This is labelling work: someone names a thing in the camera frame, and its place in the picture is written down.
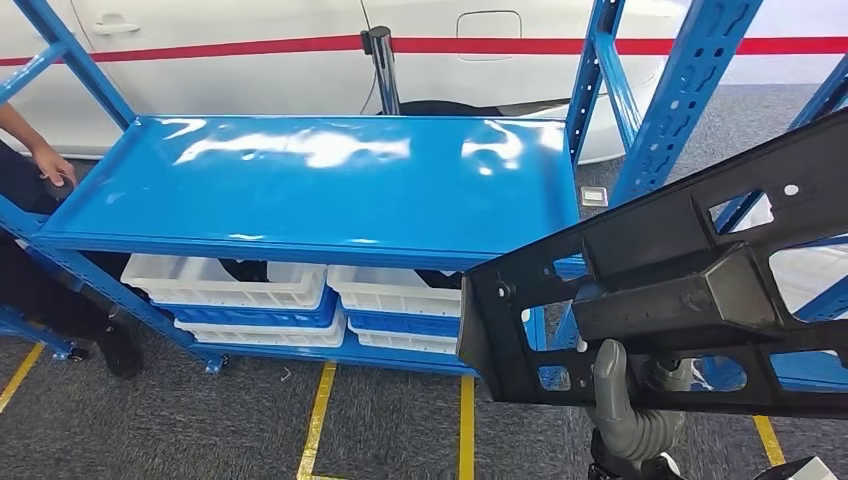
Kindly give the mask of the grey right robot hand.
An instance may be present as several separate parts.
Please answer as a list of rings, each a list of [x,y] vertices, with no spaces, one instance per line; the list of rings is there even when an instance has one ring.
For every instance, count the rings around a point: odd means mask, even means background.
[[[634,408],[627,386],[627,354],[617,340],[604,340],[597,353],[592,375],[595,404],[587,409],[593,424],[613,440],[624,441],[661,432],[674,436],[683,425],[679,411]]]

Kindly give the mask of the person's hand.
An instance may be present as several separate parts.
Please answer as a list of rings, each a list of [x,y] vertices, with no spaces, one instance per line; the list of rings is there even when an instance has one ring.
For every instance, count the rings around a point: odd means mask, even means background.
[[[31,150],[32,159],[41,172],[41,176],[56,187],[77,184],[74,166],[65,160],[49,145],[39,145]]]

